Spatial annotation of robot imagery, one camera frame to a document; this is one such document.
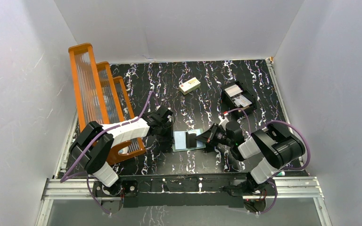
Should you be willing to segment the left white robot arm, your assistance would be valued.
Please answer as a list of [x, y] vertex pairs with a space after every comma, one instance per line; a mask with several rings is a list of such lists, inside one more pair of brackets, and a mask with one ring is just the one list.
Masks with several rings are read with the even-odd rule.
[[99, 188], [110, 196], [118, 196], [124, 191], [124, 186], [109, 163], [110, 154], [118, 154], [134, 139], [170, 137], [172, 117], [173, 112], [169, 108], [159, 106], [153, 112], [143, 113], [127, 121], [113, 124], [91, 121], [71, 144], [69, 153], [76, 165], [99, 181]]

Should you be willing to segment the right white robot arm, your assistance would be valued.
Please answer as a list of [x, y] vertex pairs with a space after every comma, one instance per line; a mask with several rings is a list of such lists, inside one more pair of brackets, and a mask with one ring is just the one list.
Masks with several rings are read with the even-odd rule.
[[240, 123], [223, 120], [219, 124], [213, 124], [195, 139], [210, 147], [218, 144], [229, 147], [231, 154], [238, 161], [262, 154], [262, 159], [247, 173], [244, 182], [223, 188], [229, 194], [239, 190], [258, 195], [279, 171], [304, 154], [309, 154], [306, 140], [299, 132], [290, 132], [291, 128], [293, 126], [286, 122], [271, 121], [265, 129], [256, 130], [249, 138], [245, 138]]

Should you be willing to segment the dark credit card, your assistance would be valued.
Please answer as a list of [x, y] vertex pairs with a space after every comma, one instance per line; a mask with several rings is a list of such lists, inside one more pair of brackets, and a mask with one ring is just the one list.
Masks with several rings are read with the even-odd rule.
[[196, 131], [187, 131], [185, 133], [186, 137], [186, 148], [196, 148], [197, 147], [197, 132]]

